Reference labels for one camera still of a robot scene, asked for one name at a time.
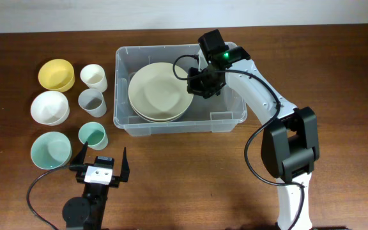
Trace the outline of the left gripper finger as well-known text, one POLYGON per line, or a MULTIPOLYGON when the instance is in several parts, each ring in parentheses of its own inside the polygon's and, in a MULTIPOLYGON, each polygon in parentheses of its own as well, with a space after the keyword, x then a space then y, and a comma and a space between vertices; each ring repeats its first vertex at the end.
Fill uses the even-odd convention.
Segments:
POLYGON ((86 166, 84 165, 84 159, 86 157, 86 152, 88 149, 88 141, 86 141, 79 151, 79 153, 75 156, 75 158, 70 162, 70 170, 71 171, 83 171, 86 166))
POLYGON ((130 168, 129 168, 128 159, 127 159, 127 149, 124 148, 119 181, 127 182, 129 179, 129 175, 130 175, 130 168))

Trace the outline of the beige plate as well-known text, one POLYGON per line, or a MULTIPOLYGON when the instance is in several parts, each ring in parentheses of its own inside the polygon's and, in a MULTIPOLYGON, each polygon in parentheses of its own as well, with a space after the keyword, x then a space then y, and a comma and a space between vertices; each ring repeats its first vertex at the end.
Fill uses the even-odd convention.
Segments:
POLYGON ((139 112, 137 110, 137 107, 134 107, 133 105, 131 105, 132 109, 143 119, 145 119, 146 121, 149 122, 153 122, 153 123, 165 123, 165 122, 172 122, 175 121, 179 118, 182 117, 182 115, 184 115, 184 113, 186 113, 186 111, 188 110, 188 108, 190 107, 190 105, 188 105, 187 107, 185 107, 179 114, 177 114, 176 116, 171 116, 167 119, 158 119, 158 118, 151 118, 149 116, 145 116, 144 114, 142 114, 141 112, 139 112))
POLYGON ((171 63, 152 63, 142 67, 130 80, 130 105, 151 118, 167 119, 176 116, 193 101, 182 80, 187 73, 171 63))

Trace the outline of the white plastic bowl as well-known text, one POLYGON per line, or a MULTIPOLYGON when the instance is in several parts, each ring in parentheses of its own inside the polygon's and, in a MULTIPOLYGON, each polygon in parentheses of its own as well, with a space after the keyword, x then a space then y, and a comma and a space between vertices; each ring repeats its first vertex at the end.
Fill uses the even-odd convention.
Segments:
POLYGON ((70 106, 67 97, 58 91, 39 94, 31 104, 31 117, 39 124, 56 126, 69 116, 70 106))

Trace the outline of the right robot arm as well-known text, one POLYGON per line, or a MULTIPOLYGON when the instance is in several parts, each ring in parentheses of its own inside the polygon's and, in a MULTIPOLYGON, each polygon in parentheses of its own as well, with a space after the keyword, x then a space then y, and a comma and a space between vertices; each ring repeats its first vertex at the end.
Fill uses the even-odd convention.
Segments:
POLYGON ((209 98, 227 86, 250 107, 261 123, 248 139, 244 150, 247 167, 257 179, 277 187, 279 229, 312 229, 309 217, 309 182, 319 159, 317 117, 310 107, 298 108, 285 99, 257 70, 242 48, 223 46, 202 48, 191 56, 197 61, 190 68, 187 91, 209 98), (261 159, 274 178, 264 179, 249 161, 252 141, 262 136, 261 159))

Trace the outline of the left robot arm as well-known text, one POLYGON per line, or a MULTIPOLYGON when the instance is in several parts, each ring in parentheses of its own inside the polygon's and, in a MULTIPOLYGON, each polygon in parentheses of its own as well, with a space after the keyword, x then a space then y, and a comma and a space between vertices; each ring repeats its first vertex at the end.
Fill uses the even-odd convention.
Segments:
POLYGON ((62 216, 67 229, 101 229, 109 189, 118 188, 129 178, 126 149, 118 176, 113 175, 113 158, 97 156, 92 164, 85 163, 87 149, 88 143, 85 142, 70 163, 70 170, 76 172, 75 178, 84 185, 84 190, 81 196, 69 199, 63 206, 62 216))

